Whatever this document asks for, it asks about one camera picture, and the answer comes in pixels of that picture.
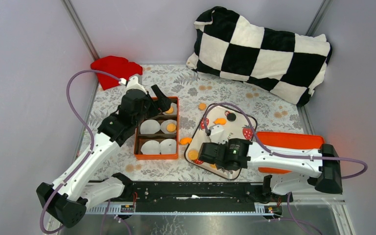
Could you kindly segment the orange compartment cookie box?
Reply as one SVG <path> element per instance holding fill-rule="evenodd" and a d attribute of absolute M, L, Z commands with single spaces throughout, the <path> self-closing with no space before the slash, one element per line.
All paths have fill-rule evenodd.
<path fill-rule="evenodd" d="M 158 114 L 155 117 L 151 117 L 148 119 L 144 119 L 141 124 L 149 119 L 156 120 L 159 124 L 161 124 L 165 120 L 175 120 L 177 121 L 177 132 L 175 134 L 164 134 L 161 130 L 156 134 L 150 134 L 150 135 L 142 135 L 140 134 L 140 126 L 139 124 L 138 128 L 136 129 L 136 137 L 134 142 L 134 155 L 137 160 L 176 160 L 178 159 L 178 151 L 179 151 L 179 137 L 178 137 L 178 131 L 179 131 L 179 99 L 176 96 L 171 96 L 170 100 L 172 103 L 176 103 L 178 106 L 178 112 L 176 115 L 163 115 L 163 113 Z M 175 139 L 177 142 L 177 151 L 176 154 L 170 154 L 170 155 L 144 155 L 141 153 L 141 146 L 149 141 L 149 140 L 156 140 L 159 143 L 165 139 Z"/>

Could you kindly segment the white strawberry tray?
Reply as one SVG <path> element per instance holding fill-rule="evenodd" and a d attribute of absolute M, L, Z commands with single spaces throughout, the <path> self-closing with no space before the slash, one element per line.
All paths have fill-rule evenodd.
<path fill-rule="evenodd" d="M 230 122 L 227 120 L 226 114 L 228 112 L 236 114 L 236 120 L 234 122 Z M 216 125 L 214 124 L 214 121 L 217 118 L 225 118 L 227 120 L 227 123 L 225 125 Z M 197 128 L 192 136 L 192 142 L 187 146 L 187 149 L 184 152 L 185 159 L 190 164 L 200 167 L 210 173 L 216 174 L 224 179 L 235 180 L 240 175 L 240 169 L 236 171 L 225 170 L 217 166 L 216 164 L 209 164 L 207 162 L 203 162 L 200 160 L 191 161 L 188 158 L 188 152 L 192 149 L 195 149 L 199 152 L 201 145 L 205 142 L 221 143 L 222 140 L 227 141 L 232 138 L 251 140 L 253 137 L 251 129 L 257 128 L 257 121 L 254 117 L 250 115 L 248 115 L 248 118 L 251 121 L 251 125 L 249 125 L 244 115 L 238 112 L 237 110 L 231 109 L 223 105 L 216 106 L 208 112 L 205 121 L 207 127 L 210 130 L 216 129 L 216 131 L 213 132 L 211 137 L 207 136 L 206 132 L 204 131 L 204 121 L 201 117 L 197 125 Z"/>

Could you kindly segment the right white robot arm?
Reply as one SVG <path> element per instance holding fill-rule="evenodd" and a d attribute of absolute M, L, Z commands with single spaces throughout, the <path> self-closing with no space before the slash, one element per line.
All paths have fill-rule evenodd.
<path fill-rule="evenodd" d="M 263 199 L 275 201 L 280 195 L 314 187 L 316 191 L 343 191 L 338 155 L 331 144 L 314 135 L 259 132 L 266 144 L 248 138 L 227 139 L 220 125 L 211 128 L 210 142 L 201 145 L 198 159 L 224 170 L 257 168 L 265 173 Z"/>

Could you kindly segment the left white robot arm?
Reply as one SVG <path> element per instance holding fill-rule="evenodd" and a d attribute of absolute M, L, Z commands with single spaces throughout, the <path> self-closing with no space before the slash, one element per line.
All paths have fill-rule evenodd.
<path fill-rule="evenodd" d="M 61 223 L 61 228 L 75 226 L 87 209 L 111 198 L 127 201 L 132 196 L 131 186 L 117 176 L 85 190 L 92 174 L 114 151 L 135 134 L 137 127 L 146 119 L 158 116 L 171 107 L 171 99 L 157 85 L 151 87 L 156 95 L 152 98 L 139 83 L 137 76 L 121 79 L 126 92 L 118 108 L 100 124 L 96 134 L 91 134 L 91 143 L 78 159 L 51 184 L 42 182 L 36 189 L 45 213 Z"/>

